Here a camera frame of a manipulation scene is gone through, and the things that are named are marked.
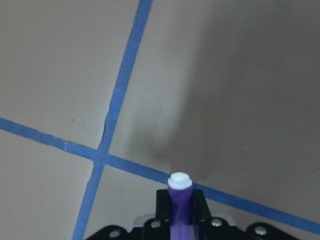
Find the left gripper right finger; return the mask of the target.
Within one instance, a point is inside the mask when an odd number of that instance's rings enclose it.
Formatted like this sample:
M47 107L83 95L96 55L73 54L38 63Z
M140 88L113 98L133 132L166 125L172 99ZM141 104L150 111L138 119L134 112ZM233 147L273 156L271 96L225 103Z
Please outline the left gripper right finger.
M193 223L206 222L212 217L205 194L200 189L194 189L192 193L191 219Z

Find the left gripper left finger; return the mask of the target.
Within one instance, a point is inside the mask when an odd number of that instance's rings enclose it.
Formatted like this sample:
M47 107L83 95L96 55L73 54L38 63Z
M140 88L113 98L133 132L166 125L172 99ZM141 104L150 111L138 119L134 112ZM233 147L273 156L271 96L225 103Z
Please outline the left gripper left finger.
M171 222L171 202L167 189L156 191L155 218L163 222Z

